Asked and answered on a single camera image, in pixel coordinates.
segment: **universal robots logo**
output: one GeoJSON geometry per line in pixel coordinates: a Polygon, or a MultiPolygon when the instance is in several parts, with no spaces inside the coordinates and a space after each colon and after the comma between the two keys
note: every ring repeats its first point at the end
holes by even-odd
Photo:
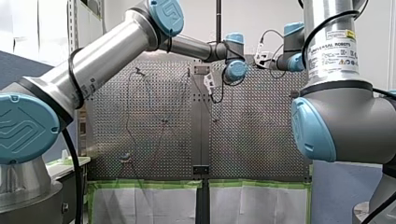
{"type": "Polygon", "coordinates": [[[177,6],[171,0],[163,2],[163,14],[171,19],[172,24],[178,23],[182,18],[178,13],[177,6]]]}
{"type": "Polygon", "coordinates": [[[45,128],[23,109],[0,109],[0,150],[18,153],[44,132],[45,128]]]}

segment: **blue joint cap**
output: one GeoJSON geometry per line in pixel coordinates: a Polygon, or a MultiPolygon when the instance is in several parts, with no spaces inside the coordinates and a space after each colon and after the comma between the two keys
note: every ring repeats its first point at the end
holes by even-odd
{"type": "Polygon", "coordinates": [[[241,60],[234,60],[229,63],[225,70],[225,78],[231,82],[239,81],[248,72],[248,65],[241,60]]]}
{"type": "Polygon", "coordinates": [[[34,160],[55,143],[60,123],[41,100],[19,93],[0,94],[0,164],[34,160]]]}
{"type": "Polygon", "coordinates": [[[295,99],[291,105],[291,126],[297,148],[311,160],[336,160],[335,145],[326,123],[305,98],[295,99]]]}
{"type": "Polygon", "coordinates": [[[292,22],[289,24],[286,24],[283,30],[284,36],[287,35],[292,35],[300,30],[304,29],[304,23],[303,22],[292,22]]]}
{"type": "Polygon", "coordinates": [[[290,72],[303,72],[305,70],[301,53],[296,53],[289,58],[288,70],[290,72]]]}
{"type": "Polygon", "coordinates": [[[148,10],[166,35],[177,36],[183,30],[184,16],[177,0],[148,0],[148,10]]]}
{"type": "Polygon", "coordinates": [[[225,36],[225,41],[234,42],[237,44],[245,44],[244,36],[241,33],[231,33],[225,36]]]}

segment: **label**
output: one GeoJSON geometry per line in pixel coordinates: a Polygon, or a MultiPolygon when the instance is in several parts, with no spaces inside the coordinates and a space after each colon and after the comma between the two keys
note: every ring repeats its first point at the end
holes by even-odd
{"type": "Polygon", "coordinates": [[[356,40],[356,35],[355,32],[350,31],[350,30],[335,30],[335,31],[329,31],[326,34],[327,39],[331,40],[334,38],[351,38],[356,40]]]}
{"type": "Polygon", "coordinates": [[[326,77],[338,72],[359,72],[356,42],[352,38],[333,38],[308,49],[309,77],[326,77]]]}

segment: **pegboard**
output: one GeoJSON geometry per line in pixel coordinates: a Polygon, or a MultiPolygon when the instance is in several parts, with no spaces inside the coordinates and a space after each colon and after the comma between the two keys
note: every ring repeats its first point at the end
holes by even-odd
{"type": "Polygon", "coordinates": [[[89,179],[192,178],[189,69],[135,61],[95,93],[87,108],[89,179]]]}
{"type": "Polygon", "coordinates": [[[309,161],[290,125],[290,91],[305,84],[304,74],[274,78],[250,66],[244,83],[225,87],[223,102],[212,105],[195,101],[204,92],[193,87],[193,61],[168,56],[130,63],[87,103],[89,179],[192,179],[200,156],[209,178],[307,180],[309,161]],[[194,122],[198,117],[210,120],[194,122]],[[208,133],[196,132],[197,124],[208,133]],[[207,148],[194,144],[206,137],[207,148]]]}
{"type": "Polygon", "coordinates": [[[307,181],[310,161],[295,146],[290,119],[290,92],[305,83],[302,73],[250,66],[243,84],[226,86],[212,107],[219,119],[210,129],[210,177],[307,181]]]}

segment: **cable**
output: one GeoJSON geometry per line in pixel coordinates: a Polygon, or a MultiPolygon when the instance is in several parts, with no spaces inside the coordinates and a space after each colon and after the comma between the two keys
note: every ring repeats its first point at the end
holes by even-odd
{"type": "Polygon", "coordinates": [[[394,192],[388,199],[386,199],[379,207],[377,207],[361,224],[369,224],[376,216],[383,212],[388,206],[396,201],[396,192],[394,192]]]}
{"type": "Polygon", "coordinates": [[[311,32],[311,34],[309,34],[309,36],[306,38],[304,45],[303,45],[303,49],[302,49],[302,59],[303,59],[303,65],[306,68],[306,61],[305,61],[305,55],[306,55],[306,50],[309,47],[309,44],[311,43],[311,41],[314,39],[315,35],[321,31],[323,28],[325,28],[331,21],[337,20],[341,17],[345,17],[345,16],[358,16],[360,13],[357,10],[349,10],[349,11],[344,11],[341,12],[337,15],[331,16],[329,18],[327,18],[326,20],[324,20],[319,26],[315,27],[315,29],[311,32]]]}
{"type": "Polygon", "coordinates": [[[64,135],[64,141],[67,144],[67,148],[69,149],[70,156],[72,157],[73,167],[75,170],[75,179],[76,179],[76,224],[80,224],[83,221],[82,217],[82,207],[84,204],[84,196],[82,193],[82,173],[81,168],[79,167],[78,155],[76,152],[76,148],[73,145],[73,141],[70,137],[69,131],[65,128],[62,131],[64,135]]]}
{"type": "Polygon", "coordinates": [[[279,48],[275,51],[275,53],[273,54],[273,56],[272,56],[272,58],[270,60],[270,76],[273,77],[274,79],[280,79],[280,78],[282,78],[282,77],[284,77],[286,75],[286,71],[285,71],[285,72],[283,72],[282,75],[280,75],[279,77],[276,77],[276,76],[273,75],[272,69],[271,69],[271,64],[274,62],[274,58],[275,58],[276,54],[282,49],[282,47],[283,47],[283,44],[281,44],[279,46],[279,48]]]}
{"type": "Polygon", "coordinates": [[[268,33],[275,33],[275,34],[279,35],[280,38],[282,38],[282,39],[285,38],[280,32],[278,32],[278,31],[276,31],[276,30],[266,30],[266,31],[264,32],[264,34],[262,34],[262,38],[260,39],[260,44],[263,44],[263,43],[264,43],[264,38],[265,38],[265,36],[266,36],[268,33]]]}
{"type": "MultiPolygon", "coordinates": [[[[138,72],[139,72],[139,69],[136,68],[135,74],[138,74],[138,72]]],[[[127,120],[126,120],[126,123],[125,123],[125,129],[126,129],[126,132],[129,134],[129,136],[131,137],[132,141],[134,142],[134,150],[133,150],[133,153],[132,153],[132,158],[131,158],[130,164],[132,166],[132,171],[134,172],[134,177],[136,178],[137,183],[139,184],[140,188],[142,189],[143,188],[143,184],[140,181],[140,178],[139,178],[139,176],[137,174],[137,171],[136,171],[136,169],[134,167],[134,161],[133,161],[133,159],[135,158],[135,156],[134,156],[135,150],[138,149],[138,144],[137,144],[136,139],[132,135],[131,130],[129,129],[129,120],[130,120],[130,113],[129,113],[129,111],[130,111],[130,106],[129,106],[130,101],[129,100],[131,98],[131,97],[129,97],[129,93],[130,93],[130,89],[131,89],[131,77],[132,77],[132,74],[133,73],[129,74],[129,76],[128,76],[127,102],[126,102],[128,116],[127,116],[127,120]]]]}
{"type": "MultiPolygon", "coordinates": [[[[304,7],[304,4],[302,2],[302,0],[299,0],[299,4],[300,6],[304,7]]],[[[304,45],[303,45],[303,49],[302,49],[302,58],[303,58],[303,65],[306,68],[306,61],[305,61],[305,55],[306,55],[306,50],[309,47],[309,44],[311,43],[312,39],[315,37],[315,35],[321,31],[323,28],[325,28],[331,21],[334,21],[336,19],[339,19],[341,17],[345,17],[345,16],[353,16],[355,20],[357,20],[362,14],[363,12],[366,10],[367,6],[369,4],[369,0],[366,0],[364,7],[361,11],[358,10],[348,10],[348,11],[344,11],[341,12],[337,15],[331,16],[328,19],[324,20],[319,26],[317,26],[312,32],[311,34],[309,34],[309,36],[306,38],[304,45]]]]}
{"type": "Polygon", "coordinates": [[[378,93],[380,93],[380,94],[383,94],[383,95],[385,95],[385,96],[388,96],[388,97],[391,98],[392,100],[395,100],[395,101],[396,101],[396,95],[392,94],[391,92],[382,91],[382,90],[377,89],[377,88],[373,88],[373,91],[378,92],[378,93]]]}
{"type": "Polygon", "coordinates": [[[82,93],[81,88],[78,85],[78,82],[76,80],[76,76],[74,74],[74,64],[73,64],[73,60],[74,57],[76,56],[77,53],[79,53],[82,49],[75,49],[69,56],[68,59],[68,63],[69,63],[69,77],[72,81],[72,84],[74,86],[74,88],[77,91],[77,97],[78,97],[78,106],[76,109],[80,109],[82,108],[82,106],[84,105],[84,95],[82,93]]]}
{"type": "Polygon", "coordinates": [[[225,76],[225,68],[223,69],[223,71],[221,73],[221,98],[219,100],[216,100],[215,97],[213,96],[213,92],[212,92],[212,94],[209,95],[210,99],[212,100],[212,103],[215,105],[221,103],[224,99],[224,83],[225,83],[224,76],[225,76]]]}
{"type": "Polygon", "coordinates": [[[366,10],[368,5],[369,5],[369,0],[366,0],[364,7],[361,9],[361,13],[355,18],[355,20],[357,20],[363,14],[364,10],[366,10]]]}
{"type": "Polygon", "coordinates": [[[199,89],[198,84],[197,84],[197,82],[195,81],[195,78],[194,78],[194,77],[192,78],[192,82],[194,83],[194,85],[195,85],[195,87],[197,88],[198,92],[201,94],[201,99],[202,99],[202,100],[204,101],[204,103],[205,103],[205,107],[206,107],[207,112],[208,112],[209,115],[210,115],[210,118],[212,118],[212,120],[219,120],[219,119],[215,119],[215,118],[213,117],[213,115],[212,115],[212,112],[210,112],[209,106],[207,105],[205,99],[203,98],[203,94],[202,94],[201,90],[199,89]]]}

